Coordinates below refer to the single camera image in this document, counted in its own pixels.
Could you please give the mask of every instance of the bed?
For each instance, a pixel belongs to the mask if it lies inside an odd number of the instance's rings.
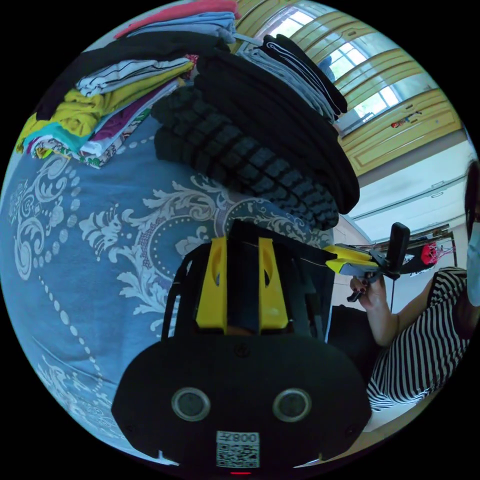
[[[147,118],[101,170],[24,155],[0,209],[1,286],[28,361],[82,427],[146,460],[110,408],[127,365],[159,341],[183,257],[234,219],[319,248],[333,241],[267,201],[157,159],[159,127]]]

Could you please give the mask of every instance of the label sticker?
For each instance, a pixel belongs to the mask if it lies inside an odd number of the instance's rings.
[[[216,466],[260,468],[260,435],[256,432],[217,431]]]

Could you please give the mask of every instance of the yellow shirt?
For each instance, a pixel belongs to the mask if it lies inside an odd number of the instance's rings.
[[[59,123],[73,135],[85,137],[94,131],[100,119],[105,115],[111,114],[115,110],[119,110],[140,99],[184,72],[188,72],[193,67],[194,64],[189,61],[159,75],[144,78],[117,90],[91,97],[82,95],[76,89],[70,90],[50,120],[37,120],[37,114],[34,113],[26,121],[21,131],[16,151],[23,152],[23,143],[30,134],[54,122]]]

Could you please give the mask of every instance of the purple cloth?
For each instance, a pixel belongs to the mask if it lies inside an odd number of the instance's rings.
[[[150,93],[135,100],[123,110],[116,113],[107,123],[90,139],[91,142],[104,140],[114,137],[120,130],[123,130],[130,122],[132,117],[142,109],[158,92],[165,88],[166,85],[159,86]]]

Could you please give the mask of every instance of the black cable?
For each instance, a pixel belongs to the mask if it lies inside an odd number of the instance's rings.
[[[393,285],[391,286],[390,312],[392,312],[392,308],[394,307],[394,291],[395,291],[395,280],[393,281]]]

